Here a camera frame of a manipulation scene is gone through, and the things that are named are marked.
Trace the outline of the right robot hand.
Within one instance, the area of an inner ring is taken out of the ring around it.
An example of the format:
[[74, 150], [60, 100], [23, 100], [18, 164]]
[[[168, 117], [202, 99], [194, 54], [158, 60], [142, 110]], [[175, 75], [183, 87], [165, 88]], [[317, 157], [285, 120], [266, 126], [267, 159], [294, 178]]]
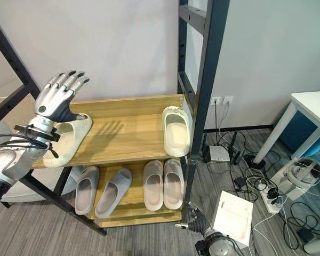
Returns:
[[191, 213], [194, 214], [194, 220], [189, 223], [177, 223], [174, 225], [176, 229], [187, 229], [195, 233], [204, 235], [206, 232], [211, 231], [211, 223], [201, 209], [193, 202], [189, 202], [188, 206]]

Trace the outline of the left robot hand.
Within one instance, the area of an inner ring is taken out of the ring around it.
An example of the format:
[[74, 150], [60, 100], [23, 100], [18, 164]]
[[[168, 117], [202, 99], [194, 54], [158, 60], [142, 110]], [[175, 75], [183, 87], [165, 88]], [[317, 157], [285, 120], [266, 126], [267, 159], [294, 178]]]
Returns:
[[70, 102], [80, 88], [89, 82], [85, 72], [69, 70], [60, 73], [46, 83], [35, 103], [35, 114], [57, 123], [86, 119], [84, 114], [74, 114]]

